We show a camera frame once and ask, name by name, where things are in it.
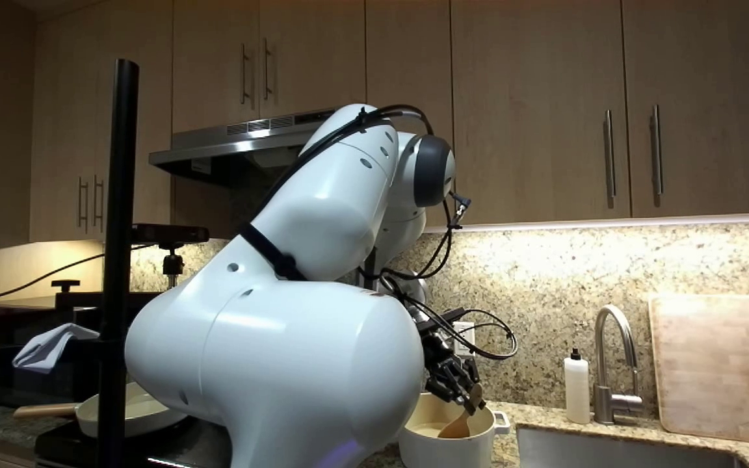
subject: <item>cutting board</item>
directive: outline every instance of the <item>cutting board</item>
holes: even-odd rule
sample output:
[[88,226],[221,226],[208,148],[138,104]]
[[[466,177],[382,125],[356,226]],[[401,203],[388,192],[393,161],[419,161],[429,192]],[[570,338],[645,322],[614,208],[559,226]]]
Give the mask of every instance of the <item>cutting board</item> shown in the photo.
[[650,325],[661,426],[749,442],[749,296],[661,294]]

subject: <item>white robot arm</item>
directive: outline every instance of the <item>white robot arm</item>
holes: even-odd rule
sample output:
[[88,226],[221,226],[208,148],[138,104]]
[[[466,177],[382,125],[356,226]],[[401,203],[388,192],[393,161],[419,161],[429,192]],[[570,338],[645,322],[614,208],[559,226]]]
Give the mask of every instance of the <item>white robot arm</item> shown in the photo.
[[338,109],[257,218],[135,317],[130,377],[224,426],[231,468],[380,450],[427,385],[421,333],[395,296],[335,278],[408,250],[453,174],[450,148],[398,133],[388,109]]

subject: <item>sink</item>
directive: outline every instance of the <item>sink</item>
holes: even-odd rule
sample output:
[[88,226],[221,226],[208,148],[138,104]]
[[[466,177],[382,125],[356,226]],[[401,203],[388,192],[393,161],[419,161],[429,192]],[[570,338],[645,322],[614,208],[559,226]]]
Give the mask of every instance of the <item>sink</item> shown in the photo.
[[557,432],[541,426],[515,429],[520,468],[746,468],[736,452]]

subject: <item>range hood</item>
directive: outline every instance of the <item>range hood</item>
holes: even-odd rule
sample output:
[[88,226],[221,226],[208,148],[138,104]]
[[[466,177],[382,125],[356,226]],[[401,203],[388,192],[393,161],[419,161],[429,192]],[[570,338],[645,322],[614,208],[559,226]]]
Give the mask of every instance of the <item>range hood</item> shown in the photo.
[[224,187],[257,174],[273,179],[330,114],[333,109],[174,133],[172,148],[151,153],[148,161],[169,174]]

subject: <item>kitchen faucet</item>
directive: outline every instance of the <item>kitchen faucet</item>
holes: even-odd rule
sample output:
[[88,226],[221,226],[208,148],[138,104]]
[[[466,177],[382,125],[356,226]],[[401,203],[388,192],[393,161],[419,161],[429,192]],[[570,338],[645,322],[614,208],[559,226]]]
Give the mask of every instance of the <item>kitchen faucet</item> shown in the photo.
[[[624,343],[624,359],[632,372],[632,393],[611,393],[606,382],[606,351],[603,351],[603,330],[606,320],[614,317],[619,338]],[[593,419],[598,424],[614,424],[614,413],[629,413],[632,408],[642,406],[642,398],[637,395],[637,354],[635,354],[635,338],[629,320],[622,309],[614,304],[606,304],[596,317],[596,354],[598,354],[598,377],[593,382]]]

